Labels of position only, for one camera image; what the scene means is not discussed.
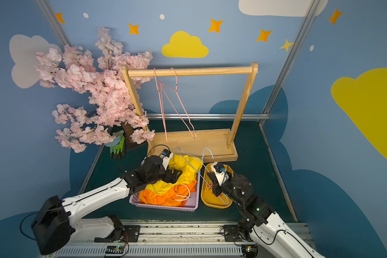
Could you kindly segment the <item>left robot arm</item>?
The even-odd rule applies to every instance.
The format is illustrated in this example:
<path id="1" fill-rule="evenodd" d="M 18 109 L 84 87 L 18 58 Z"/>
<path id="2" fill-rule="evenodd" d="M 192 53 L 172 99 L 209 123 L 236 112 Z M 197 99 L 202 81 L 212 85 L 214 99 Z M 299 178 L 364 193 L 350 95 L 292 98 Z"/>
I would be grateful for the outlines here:
<path id="1" fill-rule="evenodd" d="M 104 186 L 63 200 L 58 196 L 47 199 L 31 224 L 40 254 L 49 255 L 61 249 L 78 232 L 73 225 L 99 208 L 158 181 L 176 183 L 182 171 L 168 168 L 169 162 L 167 157 L 146 157 L 138 168 Z"/>

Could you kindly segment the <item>pink wire hanger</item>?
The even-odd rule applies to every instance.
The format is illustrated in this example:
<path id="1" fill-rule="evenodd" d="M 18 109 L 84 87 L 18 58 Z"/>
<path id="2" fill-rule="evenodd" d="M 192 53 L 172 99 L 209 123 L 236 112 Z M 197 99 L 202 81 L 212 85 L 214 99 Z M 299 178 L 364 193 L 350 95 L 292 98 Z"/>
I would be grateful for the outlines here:
<path id="1" fill-rule="evenodd" d="M 191 134 L 191 136 L 196 139 L 197 138 L 197 133 L 196 133 L 196 130 L 195 130 L 195 127 L 193 125 L 193 123 L 191 122 L 191 118 L 179 96 L 179 93 L 178 93 L 178 76 L 177 76 L 177 73 L 176 73 L 176 70 L 174 68 L 170 68 L 173 73 L 174 73 L 174 76 L 175 76 L 175 87 L 174 88 L 171 88 L 169 86 L 167 86 L 166 84 L 164 84 L 162 82 L 162 86 L 163 86 L 163 97 L 165 96 L 166 99 L 168 100 L 169 104 L 171 105 L 171 107 L 173 108 L 173 110 L 176 112 L 178 118 L 183 122 L 183 124 L 186 126 L 186 128 L 188 129 L 188 132 Z M 188 120 L 188 124 L 187 122 L 184 120 L 184 118 L 182 118 L 182 115 L 177 111 L 176 107 L 174 106 L 174 104 L 172 103 L 171 99 L 169 98 L 169 96 L 167 95 L 166 91 L 165 91 L 165 88 L 168 88 L 169 90 L 171 90 L 173 93 L 176 94 L 176 97 L 184 111 L 184 114 L 186 115 L 186 118 Z"/>
<path id="2" fill-rule="evenodd" d="M 166 141 L 168 141 L 166 119 L 164 115 L 164 106 L 163 106 L 163 86 L 162 86 L 162 82 L 157 78 L 156 69 L 153 69 L 153 71 L 154 71 L 155 85 L 156 85 L 158 97 L 159 97 L 159 104 L 160 104 L 160 111 L 161 111 L 161 118 L 162 118 L 162 123 L 164 128 L 165 139 Z"/>

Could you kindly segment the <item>light orange shorts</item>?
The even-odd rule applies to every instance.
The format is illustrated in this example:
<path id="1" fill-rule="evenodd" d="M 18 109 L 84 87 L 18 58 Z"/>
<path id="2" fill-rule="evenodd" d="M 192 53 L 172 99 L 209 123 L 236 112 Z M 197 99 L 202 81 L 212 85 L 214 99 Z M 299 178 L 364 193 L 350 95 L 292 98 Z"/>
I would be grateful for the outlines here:
<path id="1" fill-rule="evenodd" d="M 190 196 L 196 192 L 197 180 L 189 184 L 170 184 L 162 181 L 149 184 L 139 192 L 141 204 L 184 207 Z"/>

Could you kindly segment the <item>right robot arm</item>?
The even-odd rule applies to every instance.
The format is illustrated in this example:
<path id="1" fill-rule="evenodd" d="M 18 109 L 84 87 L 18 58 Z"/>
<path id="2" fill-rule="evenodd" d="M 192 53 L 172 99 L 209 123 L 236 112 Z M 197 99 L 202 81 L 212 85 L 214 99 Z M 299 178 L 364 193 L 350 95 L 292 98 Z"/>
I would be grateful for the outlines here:
<path id="1" fill-rule="evenodd" d="M 253 185 L 243 175 L 207 173 L 212 192 L 225 194 L 239 208 L 242 219 L 239 235 L 264 247 L 276 258 L 322 258 L 297 235 L 262 198 L 255 195 Z"/>

